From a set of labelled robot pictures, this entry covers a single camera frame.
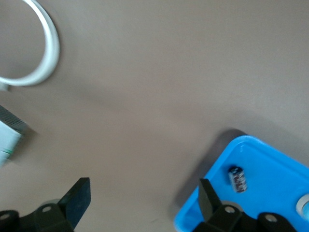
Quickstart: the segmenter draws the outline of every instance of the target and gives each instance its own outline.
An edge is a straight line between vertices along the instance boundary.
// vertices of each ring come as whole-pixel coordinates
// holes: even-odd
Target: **blue tray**
[[[248,189],[235,193],[228,168],[242,167]],[[239,204],[253,218],[262,212],[284,216],[298,232],[308,232],[309,222],[296,211],[298,200],[309,193],[309,169],[252,136],[240,136],[229,143],[205,175],[221,201]],[[198,206],[198,188],[174,220],[179,232],[192,232],[203,221]]]

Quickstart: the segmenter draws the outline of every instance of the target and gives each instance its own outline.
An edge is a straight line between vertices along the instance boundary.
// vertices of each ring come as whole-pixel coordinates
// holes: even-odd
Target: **gray floor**
[[[0,169],[22,215],[89,176],[77,232],[170,232],[198,176],[238,129],[309,165],[309,1],[40,0],[61,58],[35,87],[0,92],[28,133]],[[0,75],[44,46],[35,14],[0,2]]]

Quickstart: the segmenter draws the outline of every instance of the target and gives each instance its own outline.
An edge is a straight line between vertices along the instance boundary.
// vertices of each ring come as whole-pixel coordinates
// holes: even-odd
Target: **beige tabletop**
[[[31,128],[0,168],[0,210],[31,213],[90,177],[77,232],[170,232],[240,131],[309,165],[309,1],[39,2],[60,61],[0,92]],[[1,0],[0,76],[31,72],[43,49],[34,12]]]

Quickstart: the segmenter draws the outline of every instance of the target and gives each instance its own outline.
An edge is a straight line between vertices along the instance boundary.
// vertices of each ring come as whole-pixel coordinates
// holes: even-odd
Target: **blue plastic tray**
[[[248,189],[235,193],[228,168],[242,167]],[[262,212],[287,218],[298,232],[308,232],[309,222],[296,211],[296,203],[309,193],[309,169],[252,136],[240,136],[229,143],[205,175],[221,201],[239,204],[253,218]],[[179,232],[192,232],[203,221],[198,206],[198,188],[180,209],[174,220]]]

